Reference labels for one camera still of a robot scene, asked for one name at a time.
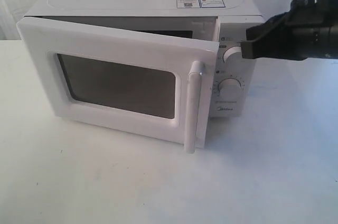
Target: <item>white table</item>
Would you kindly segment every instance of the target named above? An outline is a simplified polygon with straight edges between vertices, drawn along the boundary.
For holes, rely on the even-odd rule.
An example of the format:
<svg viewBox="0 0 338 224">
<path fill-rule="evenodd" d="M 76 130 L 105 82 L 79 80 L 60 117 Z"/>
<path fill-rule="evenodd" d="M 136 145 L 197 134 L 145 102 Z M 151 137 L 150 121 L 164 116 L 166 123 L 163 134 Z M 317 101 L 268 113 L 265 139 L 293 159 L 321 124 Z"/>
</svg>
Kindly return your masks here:
<svg viewBox="0 0 338 224">
<path fill-rule="evenodd" d="M 206 148 L 54 117 L 0 41 L 0 223 L 338 223 L 338 62 L 260 59 Z"/>
</svg>

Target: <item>open microwave door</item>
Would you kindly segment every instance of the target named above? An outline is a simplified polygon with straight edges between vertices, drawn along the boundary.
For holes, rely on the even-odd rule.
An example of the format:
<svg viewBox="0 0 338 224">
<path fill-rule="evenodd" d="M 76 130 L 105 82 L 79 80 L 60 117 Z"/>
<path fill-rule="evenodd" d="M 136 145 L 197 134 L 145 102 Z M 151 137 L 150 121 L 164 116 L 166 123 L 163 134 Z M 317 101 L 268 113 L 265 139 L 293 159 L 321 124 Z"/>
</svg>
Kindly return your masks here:
<svg viewBox="0 0 338 224">
<path fill-rule="evenodd" d="M 218 42 L 25 17 L 57 116 L 203 147 Z"/>
</svg>

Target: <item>white microwave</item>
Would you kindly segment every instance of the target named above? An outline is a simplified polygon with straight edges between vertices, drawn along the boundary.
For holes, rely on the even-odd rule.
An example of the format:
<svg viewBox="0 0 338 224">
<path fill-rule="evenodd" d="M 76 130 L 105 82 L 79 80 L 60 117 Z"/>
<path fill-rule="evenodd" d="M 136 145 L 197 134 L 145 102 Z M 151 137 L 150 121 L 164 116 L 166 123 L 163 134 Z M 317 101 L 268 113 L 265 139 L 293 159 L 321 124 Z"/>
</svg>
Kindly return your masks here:
<svg viewBox="0 0 338 224">
<path fill-rule="evenodd" d="M 39 0 L 17 27 L 57 116 L 204 147 L 239 116 L 252 0 Z"/>
</svg>

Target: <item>sticker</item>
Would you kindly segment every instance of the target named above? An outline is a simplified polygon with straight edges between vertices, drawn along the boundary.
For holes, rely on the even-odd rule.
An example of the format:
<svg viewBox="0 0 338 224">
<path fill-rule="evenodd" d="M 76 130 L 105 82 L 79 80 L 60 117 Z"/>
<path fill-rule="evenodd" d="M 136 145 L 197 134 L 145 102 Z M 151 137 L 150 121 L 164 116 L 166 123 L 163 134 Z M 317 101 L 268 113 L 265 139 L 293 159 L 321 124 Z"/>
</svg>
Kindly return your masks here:
<svg viewBox="0 0 338 224">
<path fill-rule="evenodd" d="M 225 7 L 223 0 L 199 0 L 201 8 Z"/>
<path fill-rule="evenodd" d="M 199 0 L 177 0 L 177 8 L 201 8 Z"/>
</svg>

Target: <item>timer knob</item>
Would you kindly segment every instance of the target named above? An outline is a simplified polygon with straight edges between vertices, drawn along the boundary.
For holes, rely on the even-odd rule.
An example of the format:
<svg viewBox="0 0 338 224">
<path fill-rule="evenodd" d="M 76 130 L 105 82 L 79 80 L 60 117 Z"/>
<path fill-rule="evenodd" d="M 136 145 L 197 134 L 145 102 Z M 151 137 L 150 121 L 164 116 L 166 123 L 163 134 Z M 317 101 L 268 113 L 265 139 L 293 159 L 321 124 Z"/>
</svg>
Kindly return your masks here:
<svg viewBox="0 0 338 224">
<path fill-rule="evenodd" d="M 223 80 L 218 85 L 220 95 L 224 100 L 236 101 L 242 94 L 241 83 L 236 79 Z"/>
<path fill-rule="evenodd" d="M 232 55 L 235 55 L 235 56 L 240 56 L 242 57 L 242 49 L 240 46 L 234 46 L 234 47 L 231 47 L 229 49 L 227 49 L 227 51 L 224 53 L 223 55 L 223 61 L 224 63 L 226 63 L 227 59 L 232 56 Z"/>
</svg>

